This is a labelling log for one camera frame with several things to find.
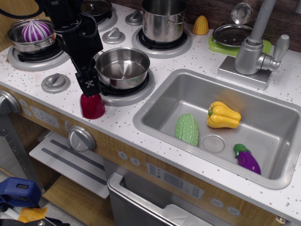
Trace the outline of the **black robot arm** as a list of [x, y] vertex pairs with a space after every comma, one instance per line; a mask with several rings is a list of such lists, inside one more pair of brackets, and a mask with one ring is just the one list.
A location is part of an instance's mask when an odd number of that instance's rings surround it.
[[95, 18], [83, 11], [79, 0], [38, 0], [50, 17], [52, 29], [64, 40], [64, 51], [69, 55], [76, 78], [84, 95], [101, 92], [94, 56], [103, 50]]

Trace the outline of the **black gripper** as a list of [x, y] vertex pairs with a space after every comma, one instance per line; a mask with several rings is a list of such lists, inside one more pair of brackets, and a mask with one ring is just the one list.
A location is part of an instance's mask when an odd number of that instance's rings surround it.
[[93, 57], [103, 50], [96, 22], [80, 22], [63, 28], [65, 52], [70, 56], [77, 72], [76, 78], [86, 97], [101, 92], [98, 72], [91, 69]]

